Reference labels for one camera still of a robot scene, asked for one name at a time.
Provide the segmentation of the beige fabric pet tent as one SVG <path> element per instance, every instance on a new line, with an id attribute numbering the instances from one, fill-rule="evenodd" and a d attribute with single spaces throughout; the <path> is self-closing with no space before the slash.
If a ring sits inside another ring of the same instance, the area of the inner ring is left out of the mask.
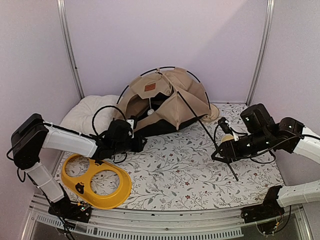
<path id="1" fill-rule="evenodd" d="M 121 93 L 118 117 L 135 118 L 134 133 L 143 137 L 182 130 L 211 114 L 200 80 L 180 67 L 161 67 L 139 75 Z"/>

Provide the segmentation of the white fluffy cushion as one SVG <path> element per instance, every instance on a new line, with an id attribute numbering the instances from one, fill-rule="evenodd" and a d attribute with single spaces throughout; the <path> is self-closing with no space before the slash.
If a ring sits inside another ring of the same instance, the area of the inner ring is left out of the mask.
<path id="1" fill-rule="evenodd" d="M 118 99 L 118 95 L 88 95 L 67 113 L 60 126 L 85 135 L 100 134 L 109 128 L 117 114 L 111 106 L 115 106 Z"/>

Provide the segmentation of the black tent pole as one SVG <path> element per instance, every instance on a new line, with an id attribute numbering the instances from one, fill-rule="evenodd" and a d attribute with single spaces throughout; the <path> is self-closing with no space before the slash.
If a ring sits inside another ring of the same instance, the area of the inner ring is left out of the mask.
<path id="1" fill-rule="evenodd" d="M 216 126 L 215 130 L 214 130 L 214 134 L 213 136 L 210 134 L 210 132 L 207 130 L 207 128 L 205 127 L 205 125 L 201 122 L 200 118 L 197 116 L 196 112 L 192 109 L 192 107 L 189 105 L 189 103 L 186 101 L 186 99 L 183 97 L 183 95 L 178 91 L 177 94 L 181 97 L 181 99 L 183 100 L 183 102 L 187 105 L 187 107 L 189 108 L 189 110 L 192 112 L 192 114 L 194 115 L 194 117 L 196 118 L 196 120 L 200 123 L 200 125 L 202 126 L 202 128 L 204 129 L 204 131 L 206 132 L 206 134 L 209 136 L 209 138 L 211 139 L 211 141 L 214 144 L 215 150 L 218 151 L 221 149 L 220 146 L 217 145 L 216 143 L 216 133 L 217 133 L 217 129 L 218 129 L 218 125 Z M 231 173 L 233 174 L 234 178 L 236 181 L 238 181 L 238 177 L 235 173 L 235 171 L 233 170 L 233 168 L 231 167 L 230 163 L 225 160 L 224 158 L 219 159 L 218 162 L 222 162 L 227 164 L 228 168 L 230 169 Z"/>
<path id="2" fill-rule="evenodd" d="M 180 92 L 198 116 L 211 110 L 205 87 L 192 72 L 174 66 L 154 68 L 136 77 L 122 91 L 117 107 L 126 115 L 138 116 L 149 110 L 149 98 L 156 113 L 159 109 L 174 112 L 187 105 L 177 94 Z"/>

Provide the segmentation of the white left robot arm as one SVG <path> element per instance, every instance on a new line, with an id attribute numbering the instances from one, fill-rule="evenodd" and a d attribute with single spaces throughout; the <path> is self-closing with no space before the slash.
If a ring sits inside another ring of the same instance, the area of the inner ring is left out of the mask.
<path id="1" fill-rule="evenodd" d="M 74 205 L 64 198 L 62 187 L 41 163 L 41 150 L 71 152 L 98 162 L 126 152 L 139 153 L 147 139 L 134 133 L 135 125 L 134 119 L 116 119 L 101 134 L 85 135 L 46 122 L 40 114 L 34 113 L 12 134 L 6 157 L 55 203 L 55 209 L 63 217 L 70 217 L 75 211 Z"/>

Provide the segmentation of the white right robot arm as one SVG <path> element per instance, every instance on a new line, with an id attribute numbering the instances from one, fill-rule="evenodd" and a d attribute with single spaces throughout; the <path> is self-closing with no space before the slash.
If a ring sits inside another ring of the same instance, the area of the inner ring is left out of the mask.
<path id="1" fill-rule="evenodd" d="M 319 163 L 320 137 L 302 122 L 285 117 L 276 123 L 262 103 L 248 107 L 240 117 L 247 128 L 247 134 L 235 132 L 225 118 L 219 120 L 218 126 L 227 135 L 215 147 L 212 160 L 229 165 L 270 151 L 283 150 Z M 319 200 L 318 180 L 293 186 L 277 185 L 268 189 L 258 213 L 262 218 L 269 218 L 278 208 Z"/>

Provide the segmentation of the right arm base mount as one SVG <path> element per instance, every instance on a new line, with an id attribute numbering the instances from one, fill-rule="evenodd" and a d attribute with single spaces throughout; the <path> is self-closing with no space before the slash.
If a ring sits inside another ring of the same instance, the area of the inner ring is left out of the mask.
<path id="1" fill-rule="evenodd" d="M 277 202 L 281 188 L 281 185 L 273 186 L 268 189 L 261 204 L 243 207 L 240 216 L 244 222 L 252 223 L 283 215 L 285 210 Z"/>

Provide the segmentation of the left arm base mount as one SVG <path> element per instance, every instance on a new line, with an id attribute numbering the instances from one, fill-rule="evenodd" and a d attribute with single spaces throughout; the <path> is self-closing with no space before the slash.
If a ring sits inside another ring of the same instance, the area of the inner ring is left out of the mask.
<path id="1" fill-rule="evenodd" d="M 49 201 L 48 213 L 61 219 L 73 220 L 82 223 L 88 223 L 92 208 L 85 206 L 84 204 L 78 205 L 70 200 L 69 196 L 65 193 L 63 198 L 57 202 Z"/>

